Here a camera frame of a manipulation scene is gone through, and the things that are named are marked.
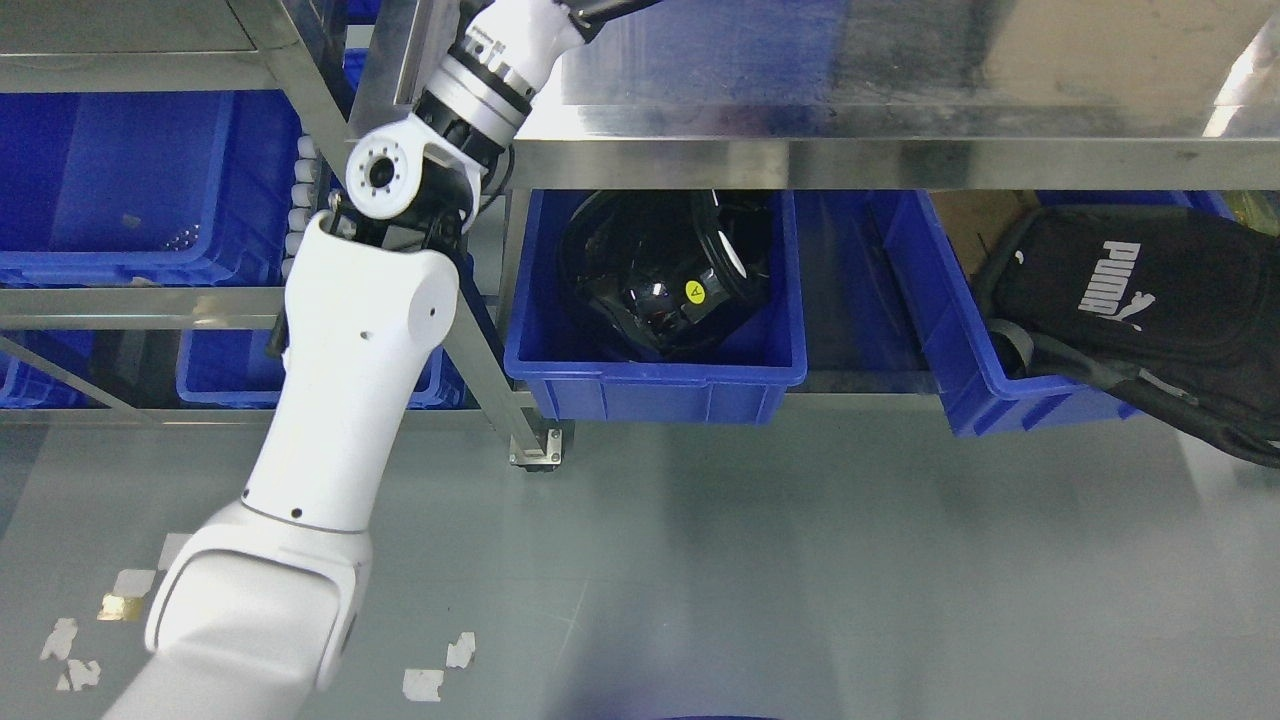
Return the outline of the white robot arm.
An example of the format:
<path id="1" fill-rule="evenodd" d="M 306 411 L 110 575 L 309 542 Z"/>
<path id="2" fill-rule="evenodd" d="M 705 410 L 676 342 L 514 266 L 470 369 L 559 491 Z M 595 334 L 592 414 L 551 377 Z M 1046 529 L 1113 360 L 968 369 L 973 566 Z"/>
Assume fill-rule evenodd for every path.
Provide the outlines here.
<path id="1" fill-rule="evenodd" d="M 457 311 L 449 250 L 556 61 L 643 1 L 490 1 L 411 110 L 349 152 L 285 282 L 285 379 L 250 478 L 180 547 L 109 719 L 293 719 L 339 671 L 413 387 Z"/>

